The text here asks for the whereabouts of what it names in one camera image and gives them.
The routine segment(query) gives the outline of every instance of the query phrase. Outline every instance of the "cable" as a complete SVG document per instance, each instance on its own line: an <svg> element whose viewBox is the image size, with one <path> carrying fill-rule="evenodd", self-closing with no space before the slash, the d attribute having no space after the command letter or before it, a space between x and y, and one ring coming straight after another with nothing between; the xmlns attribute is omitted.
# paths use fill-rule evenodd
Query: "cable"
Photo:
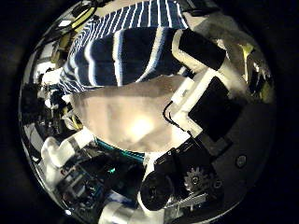
<svg viewBox="0 0 299 224"><path fill-rule="evenodd" d="M169 118L166 116L166 110L167 110L167 108L168 108L172 103L173 103L173 102L170 101L170 102L166 105L166 107L164 108L162 114L163 114L164 119L165 119L168 123L170 123L170 124L172 124L172 125L175 125L175 126L178 126L173 120L169 119Z"/></svg>
<svg viewBox="0 0 299 224"><path fill-rule="evenodd" d="M168 123L170 123L170 124L172 124L172 125L175 125L177 128L180 128L183 132L187 133L187 134L190 136L190 138L191 138L193 141L195 141L195 143L196 143L196 140L193 138L193 136L192 136L192 134L191 134L190 131L185 131L185 130L183 130L181 127L179 127L179 125L178 125L176 122L174 122L174 121L172 120L171 115L170 115L170 112L168 113L169 118L166 116L166 110L167 110L167 108L168 108L172 103L173 103L173 102L170 101L170 102L166 105L166 107L164 108L164 110L163 110L163 117L164 117L164 119L165 119Z"/></svg>
<svg viewBox="0 0 299 224"><path fill-rule="evenodd" d="M89 20L95 13L95 11L97 10L97 1L96 0L92 0L92 3L91 3L91 7L90 9L93 8L93 12L92 14L86 18L84 21L82 21L81 23L79 23L77 26L75 26L74 28L70 29L69 31L65 32L64 34L62 35L59 35L57 37L54 37L53 39L50 39L50 40L47 40L47 41L44 41L42 42L39 46L37 46L32 53L34 53L35 51L37 51L38 49L42 48L42 47L45 47L47 44L53 42L53 41L56 41L56 40L59 40L60 38L62 38L64 35L67 35L67 34L70 34L72 33L73 31L75 31L77 28L79 28L82 24L84 24L87 20Z"/></svg>

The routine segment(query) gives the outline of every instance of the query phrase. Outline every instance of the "striped shirt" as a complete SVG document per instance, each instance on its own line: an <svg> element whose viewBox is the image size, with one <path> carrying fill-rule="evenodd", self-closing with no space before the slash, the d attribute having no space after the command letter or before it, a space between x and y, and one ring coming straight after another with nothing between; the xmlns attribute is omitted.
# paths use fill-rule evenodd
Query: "striped shirt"
<svg viewBox="0 0 299 224"><path fill-rule="evenodd" d="M181 65L165 40L170 30L186 28L179 4L170 0L140 2L103 18L93 16L73 42L57 90L70 94L177 73Z"/></svg>
<svg viewBox="0 0 299 224"><path fill-rule="evenodd" d="M186 29L179 4L169 0L151 0L135 3L107 14L103 18L93 16L74 41L73 55L94 39L103 38L119 30L136 27L169 27Z"/></svg>

